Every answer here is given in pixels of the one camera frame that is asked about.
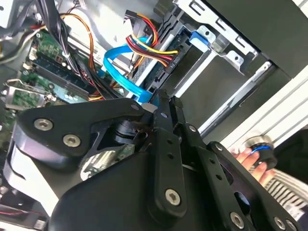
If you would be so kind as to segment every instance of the cable bundle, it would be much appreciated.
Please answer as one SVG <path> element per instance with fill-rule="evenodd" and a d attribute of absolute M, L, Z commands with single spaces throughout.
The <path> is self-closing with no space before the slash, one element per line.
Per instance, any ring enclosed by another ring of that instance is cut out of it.
<path fill-rule="evenodd" d="M 72 71 L 80 76 L 84 81 L 87 81 L 96 88 L 96 92 L 90 96 L 90 99 L 114 99 L 120 98 L 121 95 L 114 91 L 105 81 L 97 76 L 94 64 L 94 42 L 93 36 L 91 34 L 88 25 L 80 18 L 78 15 L 67 13 L 59 14 L 54 1 L 50 0 L 36 0 L 36 6 L 38 12 L 41 14 L 42 19 L 52 37 L 61 46 L 64 57 L 67 59 L 68 64 L 71 66 Z M 73 16 L 77 18 L 86 27 L 89 37 L 90 37 L 90 57 L 89 63 L 83 63 L 82 59 L 79 57 L 78 52 L 73 50 L 73 48 L 68 44 L 68 32 L 64 21 L 62 20 L 66 16 Z"/>
<path fill-rule="evenodd" d="M 143 42 L 139 41 L 135 35 L 130 35 L 126 38 L 129 48 L 143 57 L 156 59 L 165 67 L 168 66 L 169 62 L 173 60 L 173 55 L 177 54 L 178 51 L 158 51 L 155 50 Z"/>
<path fill-rule="evenodd" d="M 153 23 L 150 21 L 150 19 L 148 19 L 146 16 L 144 16 L 143 14 L 140 14 L 140 13 L 137 13 L 136 15 L 134 15 L 136 18 L 139 18 L 141 20 L 143 20 L 147 26 L 150 28 L 151 30 L 151 35 L 150 35 L 150 38 L 151 38 L 151 47 L 154 47 L 157 43 L 158 43 L 158 32 L 157 30 L 155 29 L 155 26 L 153 25 Z M 132 69 L 135 70 L 143 61 L 144 57 L 141 56 L 139 58 L 139 60 L 134 64 L 134 67 Z"/>

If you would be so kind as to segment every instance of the human hand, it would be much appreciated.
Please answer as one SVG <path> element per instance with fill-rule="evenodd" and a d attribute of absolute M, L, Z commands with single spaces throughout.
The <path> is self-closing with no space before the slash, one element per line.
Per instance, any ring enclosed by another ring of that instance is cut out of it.
<path fill-rule="evenodd" d="M 233 156 L 243 165 L 244 168 L 246 168 L 247 171 L 250 170 L 250 168 L 257 162 L 260 157 L 259 152 L 254 152 L 251 154 L 251 151 L 252 150 L 248 148 L 240 154 L 232 153 Z M 265 187 L 267 183 L 275 176 L 274 170 L 271 169 L 266 171 L 266 169 L 267 164 L 263 162 L 251 172 L 251 175 L 253 175 L 253 177 L 259 181 L 263 187 Z"/>

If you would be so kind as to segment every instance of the red wire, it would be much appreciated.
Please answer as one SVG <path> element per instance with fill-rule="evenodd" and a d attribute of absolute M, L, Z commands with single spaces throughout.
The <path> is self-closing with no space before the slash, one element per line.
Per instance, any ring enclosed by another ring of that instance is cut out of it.
<path fill-rule="evenodd" d="M 164 59 L 168 59 L 168 60 L 170 60 L 170 61 L 172 61 L 172 60 L 173 60 L 173 58 L 172 58 L 172 57 L 170 57 L 170 56 L 161 55 L 161 54 L 158 54 L 158 55 L 159 55 L 159 57 L 162 57 L 162 58 L 164 58 Z"/>
<path fill-rule="evenodd" d="M 20 214 L 24 214 L 24 212 L 19 211 L 19 212 L 15 212 L 15 213 L 8 213 L 8 212 L 0 211 L 0 214 L 3 214 L 3 215 L 20 215 Z"/>
<path fill-rule="evenodd" d="M 157 43 L 158 43 L 158 32 L 157 32 L 157 30 L 156 30 L 156 28 L 155 28 L 155 26 L 153 25 L 153 23 L 150 21 L 150 20 L 148 20 L 147 18 L 145 18 L 145 17 L 142 17 L 141 15 L 138 15 L 138 16 L 140 16 L 141 18 L 143 18 L 143 20 L 146 22 L 146 24 L 152 29 L 152 31 L 155 33 L 155 40 L 153 41 L 153 43 L 152 43 L 152 46 L 155 46 Z"/>
<path fill-rule="evenodd" d="M 135 44 L 133 42 L 133 39 L 128 36 L 128 42 L 129 42 L 129 45 L 132 46 L 134 49 L 136 49 L 138 52 L 142 53 L 144 50 L 141 49 L 137 44 Z M 161 54 L 156 54 L 158 57 L 161 57 L 161 58 L 164 58 L 164 59 L 168 59 L 170 61 L 173 60 L 173 57 L 170 57 L 170 56 L 167 56 L 167 55 L 161 55 Z"/>
<path fill-rule="evenodd" d="M 34 26 L 31 26 L 30 28 L 31 29 L 39 29 L 42 25 L 34 25 Z"/>

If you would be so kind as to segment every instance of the bolt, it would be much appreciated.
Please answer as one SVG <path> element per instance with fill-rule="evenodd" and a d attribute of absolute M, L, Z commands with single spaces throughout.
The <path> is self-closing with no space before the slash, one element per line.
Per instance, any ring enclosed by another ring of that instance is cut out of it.
<path fill-rule="evenodd" d="M 288 219 L 286 219 L 287 224 L 291 227 L 291 229 L 293 231 L 297 231 L 297 228 L 295 227 L 295 225 Z"/>
<path fill-rule="evenodd" d="M 35 18 L 36 18 L 37 20 L 39 20 L 39 21 L 42 20 L 42 16 L 41 16 L 39 13 L 36 13 L 36 14 L 35 14 Z"/>
<path fill-rule="evenodd" d="M 52 83 L 48 84 L 49 89 L 54 89 L 54 85 Z"/>
<path fill-rule="evenodd" d="M 216 147 L 219 151 L 222 151 L 222 150 L 223 150 L 222 147 L 221 147 L 220 145 L 218 145 L 218 144 L 215 144 L 215 147 Z"/>
<path fill-rule="evenodd" d="M 81 144 L 81 140 L 78 136 L 68 134 L 63 137 L 63 143 L 71 148 L 76 148 Z"/>
<path fill-rule="evenodd" d="M 1 92 L 2 95 L 7 95 L 7 93 L 8 93 L 7 90 L 3 90 L 3 91 Z"/>
<path fill-rule="evenodd" d="M 193 131 L 193 132 L 196 132 L 196 131 L 197 131 L 197 129 L 196 129 L 193 125 L 190 125 L 190 126 L 189 126 L 189 129 L 190 129 L 191 131 Z"/>
<path fill-rule="evenodd" d="M 180 195 L 173 189 L 167 189 L 165 192 L 167 201 L 175 206 L 178 206 L 181 202 Z"/>
<path fill-rule="evenodd" d="M 137 105 L 132 104 L 131 107 L 135 110 L 139 110 L 139 107 Z"/>
<path fill-rule="evenodd" d="M 165 114 L 165 113 L 161 113 L 161 115 L 162 115 L 162 117 L 164 117 L 164 118 L 168 118 L 168 116 Z"/>
<path fill-rule="evenodd" d="M 281 230 L 285 230 L 284 223 L 278 217 L 274 217 L 274 221 Z"/>
<path fill-rule="evenodd" d="M 233 224 L 239 228 L 239 229 L 243 229 L 244 228 L 244 221 L 243 219 L 240 217 L 240 215 L 238 215 L 237 213 L 235 212 L 232 212 L 230 213 L 230 218 L 233 222 Z"/>
<path fill-rule="evenodd" d="M 34 121 L 34 126 L 41 131 L 49 131 L 53 128 L 52 122 L 47 119 L 37 119 L 36 121 Z"/>

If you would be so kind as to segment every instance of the white cable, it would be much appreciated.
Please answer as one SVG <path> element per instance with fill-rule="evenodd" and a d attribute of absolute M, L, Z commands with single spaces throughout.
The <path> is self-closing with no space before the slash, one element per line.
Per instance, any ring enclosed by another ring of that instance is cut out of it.
<path fill-rule="evenodd" d="M 8 58 L 8 59 L 5 59 L 5 60 L 3 60 L 3 61 L 0 61 L 0 65 L 9 63 L 9 62 L 15 60 L 15 59 L 21 54 L 21 52 L 23 51 L 23 49 L 26 47 L 27 43 L 28 43 L 28 42 L 40 31 L 40 30 L 41 30 L 41 28 L 40 28 L 40 29 L 37 29 L 37 30 L 35 30 L 34 32 L 32 32 L 31 34 L 29 34 L 29 35 L 25 38 L 25 40 L 24 40 L 24 42 L 23 42 L 23 45 L 22 45 L 21 48 L 18 50 L 18 52 L 17 52 L 14 56 L 12 56 L 11 58 Z"/>

